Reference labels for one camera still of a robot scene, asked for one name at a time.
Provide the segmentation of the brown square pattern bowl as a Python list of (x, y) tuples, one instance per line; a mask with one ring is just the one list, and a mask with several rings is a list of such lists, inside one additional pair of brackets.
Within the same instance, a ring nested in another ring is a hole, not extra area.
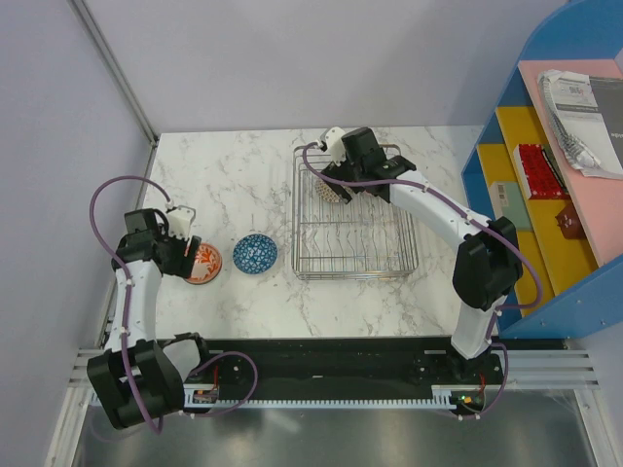
[(326, 182), (321, 179), (316, 179), (314, 183), (315, 192), (320, 199), (327, 203), (340, 203), (341, 197), (337, 195)]

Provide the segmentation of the orange floral bowl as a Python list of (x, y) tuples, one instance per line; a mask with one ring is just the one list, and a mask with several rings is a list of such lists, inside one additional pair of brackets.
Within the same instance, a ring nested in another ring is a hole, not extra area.
[(223, 265), (222, 255), (219, 250), (207, 242), (202, 242), (197, 250), (191, 275), (185, 279), (193, 285), (203, 285), (220, 273)]

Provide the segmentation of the metal wire dish rack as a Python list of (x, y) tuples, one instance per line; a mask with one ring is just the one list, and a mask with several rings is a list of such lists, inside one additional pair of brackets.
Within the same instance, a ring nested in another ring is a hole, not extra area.
[(406, 211), (367, 193), (327, 203), (293, 150), (291, 266), (303, 280), (389, 279), (418, 266), (416, 229)]

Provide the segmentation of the blue triangle pattern bowl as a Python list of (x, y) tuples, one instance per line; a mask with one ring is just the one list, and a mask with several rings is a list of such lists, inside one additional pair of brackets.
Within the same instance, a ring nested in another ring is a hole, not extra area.
[(260, 233), (245, 236), (233, 250), (236, 268), (251, 275), (268, 271), (275, 264), (277, 256), (278, 250), (275, 242)]

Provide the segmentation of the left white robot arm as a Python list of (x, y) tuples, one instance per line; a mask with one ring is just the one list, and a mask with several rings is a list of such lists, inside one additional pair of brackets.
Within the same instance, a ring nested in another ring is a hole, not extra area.
[(201, 245), (190, 233), (195, 209), (178, 205), (131, 211), (112, 259), (118, 294), (110, 335), (87, 375), (112, 426), (130, 428), (184, 407), (184, 381), (206, 381), (213, 359), (196, 333), (160, 344), (156, 303), (164, 276), (190, 277)]

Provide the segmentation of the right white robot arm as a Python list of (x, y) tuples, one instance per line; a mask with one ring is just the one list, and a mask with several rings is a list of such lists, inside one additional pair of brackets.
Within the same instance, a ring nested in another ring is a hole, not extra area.
[(490, 345), (495, 309), (523, 275), (515, 226), (474, 212), (434, 187), (414, 163), (390, 157), (374, 131), (331, 127), (319, 149), (331, 157), (319, 177), (344, 202), (366, 192), (422, 221), (456, 253), (452, 284), (461, 300), (451, 338), (457, 352), (446, 358), (448, 376), (460, 383), (481, 371), (479, 355)]

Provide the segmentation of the pale green box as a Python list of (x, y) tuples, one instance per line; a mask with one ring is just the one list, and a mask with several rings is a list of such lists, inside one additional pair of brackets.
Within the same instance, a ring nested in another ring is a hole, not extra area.
[(493, 182), (489, 195), (495, 217), (506, 217), (517, 231), (532, 232), (531, 219), (516, 182)]

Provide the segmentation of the red patterned box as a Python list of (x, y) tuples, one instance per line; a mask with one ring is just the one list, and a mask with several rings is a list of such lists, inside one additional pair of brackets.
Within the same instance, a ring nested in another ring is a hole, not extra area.
[(527, 199), (570, 199), (549, 145), (519, 144), (513, 151), (513, 158)]

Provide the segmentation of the blue wooden shelf unit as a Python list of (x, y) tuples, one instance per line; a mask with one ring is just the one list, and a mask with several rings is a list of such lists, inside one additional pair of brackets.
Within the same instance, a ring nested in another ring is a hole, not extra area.
[(517, 59), (462, 172), (471, 208), (516, 192), (524, 275), (506, 339), (584, 338), (622, 319), (622, 5), (574, 1)]

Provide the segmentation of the brown small toy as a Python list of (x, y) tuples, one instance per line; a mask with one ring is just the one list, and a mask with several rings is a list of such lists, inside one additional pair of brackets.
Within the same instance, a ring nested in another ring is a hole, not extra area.
[(565, 239), (584, 239), (586, 234), (573, 204), (568, 204), (557, 215), (556, 221)]

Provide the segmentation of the spiral bound booklet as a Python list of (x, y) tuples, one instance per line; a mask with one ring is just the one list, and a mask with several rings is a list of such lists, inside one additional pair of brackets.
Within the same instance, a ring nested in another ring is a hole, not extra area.
[(622, 80), (547, 70), (537, 80), (568, 164), (585, 177), (622, 178)]

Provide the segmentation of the aluminium corner profile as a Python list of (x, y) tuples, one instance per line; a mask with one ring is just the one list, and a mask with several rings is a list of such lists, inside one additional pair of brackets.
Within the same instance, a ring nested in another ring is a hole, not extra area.
[(156, 147), (159, 142), (159, 135), (150, 123), (149, 118), (133, 91), (126, 74), (124, 73), (118, 59), (115, 57), (112, 48), (98, 25), (88, 2), (84, 0), (69, 0), (68, 4), (77, 16), (79, 22), (84, 27), (96, 52), (103, 60), (106, 70), (121, 94), (123, 101), (132, 113), (135, 122), (141, 129), (143, 135), (149, 141), (150, 146)]

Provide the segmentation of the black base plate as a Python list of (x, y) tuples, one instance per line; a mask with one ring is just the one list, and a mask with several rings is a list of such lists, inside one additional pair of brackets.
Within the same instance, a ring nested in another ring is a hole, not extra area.
[(499, 357), (465, 360), (447, 337), (206, 341), (202, 360), (217, 362), (188, 378), (226, 396), (429, 396), (436, 383), (492, 386)]

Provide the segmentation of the aluminium rail frame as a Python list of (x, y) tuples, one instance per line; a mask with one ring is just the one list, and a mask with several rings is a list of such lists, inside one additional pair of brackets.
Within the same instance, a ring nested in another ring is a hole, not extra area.
[[(71, 388), (91, 388), (87, 375), (88, 361), (103, 353), (101, 349), (79, 349), (68, 382)], [(599, 388), (598, 377), (584, 350), (507, 350), (509, 372), (506, 387), (510, 390), (553, 390)], [(473, 390), (476, 384), (436, 383), (433, 391)]]

